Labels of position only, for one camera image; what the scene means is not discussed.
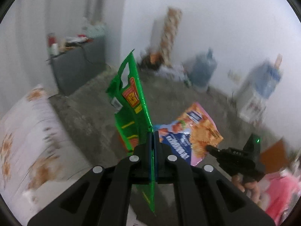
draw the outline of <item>hand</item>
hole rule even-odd
[[[245,192],[245,189],[249,189],[251,191],[251,200],[256,204],[259,202],[260,198],[260,188],[258,186],[257,181],[247,182],[243,186],[241,184],[241,177],[239,175],[234,175],[231,179],[232,183],[242,192]]]

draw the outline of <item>chip bag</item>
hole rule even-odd
[[[135,146],[146,142],[147,132],[153,127],[145,103],[133,51],[121,64],[106,93],[115,107],[115,125],[122,141],[131,155]],[[139,185],[150,209],[154,211],[154,154],[151,162],[149,185]]]
[[[156,125],[160,142],[172,148],[192,166],[202,161],[206,145],[217,146],[223,137],[217,131],[213,120],[199,103],[193,103],[176,121],[169,125]]]

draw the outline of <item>floral pillow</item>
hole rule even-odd
[[[91,168],[41,86],[2,117],[0,145],[0,193],[22,225]]]

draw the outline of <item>cracker package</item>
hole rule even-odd
[[[193,103],[176,121],[156,125],[160,142],[168,144],[172,152],[192,166],[203,160],[206,145],[217,146],[223,137],[213,120],[199,103]]]

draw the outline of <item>clutter on cabinet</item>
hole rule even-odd
[[[281,62],[282,56],[279,54],[274,65],[264,62],[252,73],[236,99],[237,114],[244,121],[254,125],[262,123],[267,100],[282,78],[279,69]]]
[[[57,39],[54,33],[48,34],[48,54],[56,57],[59,54],[65,53],[66,51],[72,50],[82,43],[91,42],[93,39],[98,37],[104,37],[105,35],[105,24],[97,21],[96,23],[89,22],[84,18],[82,26],[82,34],[77,36],[67,36],[65,38]]]

